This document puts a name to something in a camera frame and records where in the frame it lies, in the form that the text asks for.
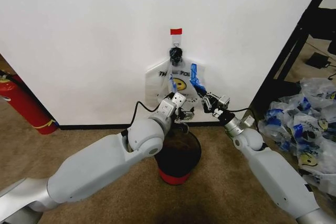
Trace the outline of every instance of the baseboard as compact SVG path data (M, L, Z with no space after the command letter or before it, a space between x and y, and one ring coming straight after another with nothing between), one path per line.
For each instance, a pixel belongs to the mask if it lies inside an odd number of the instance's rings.
M220 126L220 122L191 122L190 127ZM60 125L61 130L110 130L126 129L129 124Z

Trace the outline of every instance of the trash can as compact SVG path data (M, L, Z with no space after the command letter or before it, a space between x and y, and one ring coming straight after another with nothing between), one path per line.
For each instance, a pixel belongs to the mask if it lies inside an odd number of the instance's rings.
M155 155L161 178L170 185L183 184L200 161L201 154L201 145L193 133L170 130L162 150Z

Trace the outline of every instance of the yellow smiley face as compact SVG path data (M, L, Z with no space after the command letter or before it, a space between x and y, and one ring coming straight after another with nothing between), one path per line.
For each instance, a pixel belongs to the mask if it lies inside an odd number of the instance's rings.
M316 158L310 153L302 153L299 157L299 165L317 166Z
M173 78L173 80L176 83L177 90L181 91L181 90L185 90L187 88L187 84L185 84L185 82L182 81L181 79Z

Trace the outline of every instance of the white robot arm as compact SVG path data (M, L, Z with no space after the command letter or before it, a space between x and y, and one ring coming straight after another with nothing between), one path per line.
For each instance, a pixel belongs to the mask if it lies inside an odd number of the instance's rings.
M248 160L248 165L273 202L296 219L299 224L332 224L336 220L317 204L311 187L263 137L250 129L251 116L240 120L227 110L229 99L199 90L205 113L219 119L234 146Z
M249 129L251 118L236 118L227 110L226 97L204 92L200 96L204 111L219 119L275 204L300 224L336 223L319 208L301 176L267 147L257 131ZM43 211L85 199L127 173L133 164L155 155L170 129L171 115L184 101L185 97L178 93L172 100L164 99L148 119L135 121L118 135L106 136L67 158L49 179L27 178L9 186L0 192L0 223L37 223Z
M132 165L155 155L162 149L171 116L184 101L176 93L164 99L148 119L136 120L127 130L103 137L68 157L50 178L22 179L0 191L0 223L37 223L44 211L91 196Z

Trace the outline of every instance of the fire extinguisher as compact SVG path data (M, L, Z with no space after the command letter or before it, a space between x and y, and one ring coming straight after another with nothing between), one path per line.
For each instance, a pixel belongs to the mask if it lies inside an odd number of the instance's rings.
M20 113L39 133L45 135L57 129L55 121L47 115L31 91L18 75L0 71L0 95Z

